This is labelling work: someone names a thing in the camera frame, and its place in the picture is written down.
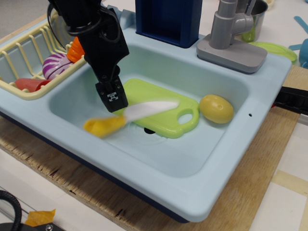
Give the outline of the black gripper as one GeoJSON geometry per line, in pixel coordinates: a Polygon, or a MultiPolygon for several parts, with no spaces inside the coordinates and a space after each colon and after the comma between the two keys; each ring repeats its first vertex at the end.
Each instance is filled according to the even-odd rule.
{"type": "Polygon", "coordinates": [[[67,33],[77,37],[99,83],[97,93],[113,113],[128,106],[119,78],[118,62],[129,54],[114,10],[100,0],[51,0],[50,4],[65,22],[67,33]]]}

